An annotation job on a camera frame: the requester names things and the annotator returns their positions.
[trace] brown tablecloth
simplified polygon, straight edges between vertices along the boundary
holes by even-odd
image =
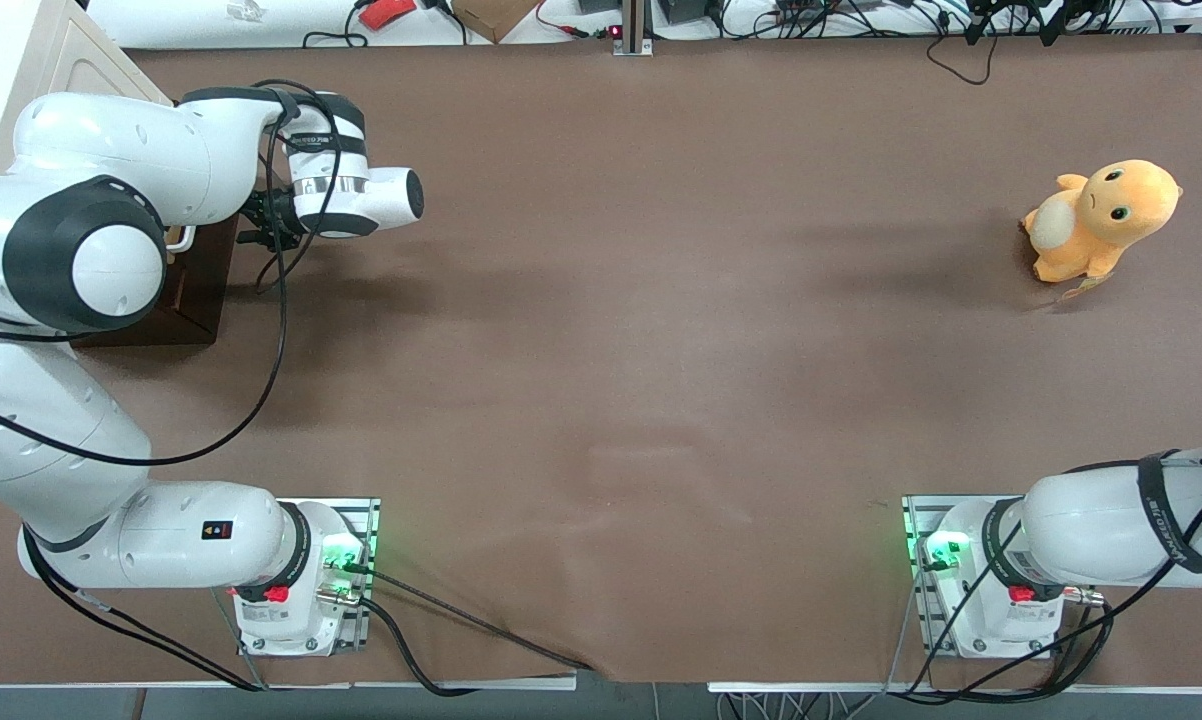
[[[266,77],[349,95],[373,162],[428,192],[421,224],[319,243],[257,423],[154,475],[381,496],[382,569],[611,678],[883,679],[899,498],[1202,445],[1201,37],[1004,40],[988,87],[924,48],[141,55],[173,97]],[[977,73],[987,50],[936,53]],[[1112,281],[1034,310],[1017,219],[1057,174],[1126,157],[1174,173],[1178,214]],[[157,452],[252,404],[264,258],[237,252],[216,346],[89,352]],[[198,679],[58,606],[14,534],[0,506],[0,682]],[[108,597],[231,660],[208,593]],[[392,603],[438,678],[557,670]],[[920,660],[912,637],[902,676]],[[381,627],[357,657],[264,673],[405,678]],[[1202,685],[1202,593],[1153,593],[1089,680]]]

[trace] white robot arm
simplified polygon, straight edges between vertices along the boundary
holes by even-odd
[[[165,278],[165,228],[243,209],[258,137],[278,124],[294,184],[282,214],[299,224],[290,232],[364,236],[422,218],[413,171],[369,168],[362,113],[319,96],[321,106],[270,87],[226,87],[177,108],[69,93],[34,101],[0,175],[0,333],[53,337],[141,319]],[[66,343],[0,338],[0,415],[83,451],[150,454],[148,436]],[[322,548],[358,541],[326,506],[225,482],[153,483],[141,462],[89,460],[1,426],[0,500],[72,584],[232,587],[243,632],[267,638],[268,651],[331,651],[341,609],[317,601],[328,579]],[[31,573],[28,551],[20,536]]]
[[[1202,448],[1053,475],[1020,498],[958,502],[921,543],[966,657],[1018,657],[1054,639],[1085,585],[1202,588]],[[981,582],[981,575],[988,575]]]

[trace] plush toy tag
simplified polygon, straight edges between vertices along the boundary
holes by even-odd
[[[1078,286],[1067,292],[1064,292],[1063,296],[1059,296],[1059,299],[1055,302],[1071,301],[1073,299],[1073,297],[1081,294],[1082,292],[1090,292],[1095,287],[1099,287],[1100,284],[1107,282],[1108,278],[1111,276],[1112,273],[1108,273],[1107,275],[1097,275],[1095,278],[1085,278],[1084,281],[1081,281],[1081,284],[1078,284]]]

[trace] cardboard box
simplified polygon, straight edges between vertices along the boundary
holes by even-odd
[[[453,0],[454,18],[470,31],[490,42],[499,42],[525,14],[534,12],[538,0]]]

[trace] stuffed toy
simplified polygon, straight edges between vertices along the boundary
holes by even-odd
[[[1045,282],[1081,274],[1101,282],[1127,246],[1170,220],[1183,195],[1170,173],[1146,160],[1108,165],[1089,179],[1059,175],[1058,183],[1059,192],[1020,224],[1039,255],[1033,274]]]

